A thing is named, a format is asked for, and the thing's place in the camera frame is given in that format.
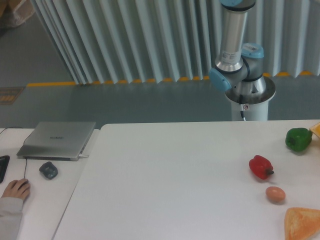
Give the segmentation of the person's hand on mouse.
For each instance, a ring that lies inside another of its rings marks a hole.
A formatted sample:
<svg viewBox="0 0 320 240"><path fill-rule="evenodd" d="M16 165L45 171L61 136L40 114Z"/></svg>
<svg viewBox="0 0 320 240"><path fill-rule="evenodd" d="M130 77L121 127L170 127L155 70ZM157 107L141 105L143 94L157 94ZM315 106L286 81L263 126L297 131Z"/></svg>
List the person's hand on mouse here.
<svg viewBox="0 0 320 240"><path fill-rule="evenodd" d="M28 184L24 185L22 188L19 189L21 184L23 184L25 181L28 181L28 179L23 178L20 180L13 180L11 181L7 187L5 188L2 198L17 198L21 200L26 200L31 192L31 184L28 182Z"/></svg>

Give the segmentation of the grey sleeved forearm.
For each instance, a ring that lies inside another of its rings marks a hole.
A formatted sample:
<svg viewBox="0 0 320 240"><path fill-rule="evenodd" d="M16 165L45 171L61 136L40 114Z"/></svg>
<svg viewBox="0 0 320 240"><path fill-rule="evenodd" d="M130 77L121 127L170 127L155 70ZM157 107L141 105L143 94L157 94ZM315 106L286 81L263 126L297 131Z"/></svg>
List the grey sleeved forearm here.
<svg viewBox="0 0 320 240"><path fill-rule="evenodd" d="M16 197L0 198L0 239L16 240L23 216L24 201Z"/></svg>

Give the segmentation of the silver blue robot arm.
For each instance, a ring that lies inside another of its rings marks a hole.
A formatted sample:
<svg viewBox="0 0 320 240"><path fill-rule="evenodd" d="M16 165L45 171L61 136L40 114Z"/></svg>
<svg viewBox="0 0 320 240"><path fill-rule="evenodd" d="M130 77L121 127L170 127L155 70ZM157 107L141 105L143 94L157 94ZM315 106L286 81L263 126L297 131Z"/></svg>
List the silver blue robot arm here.
<svg viewBox="0 0 320 240"><path fill-rule="evenodd" d="M208 75L221 92L240 82L253 82L262 77L263 48L255 43L244 44L248 12L254 0L221 0L223 8L220 51Z"/></svg>

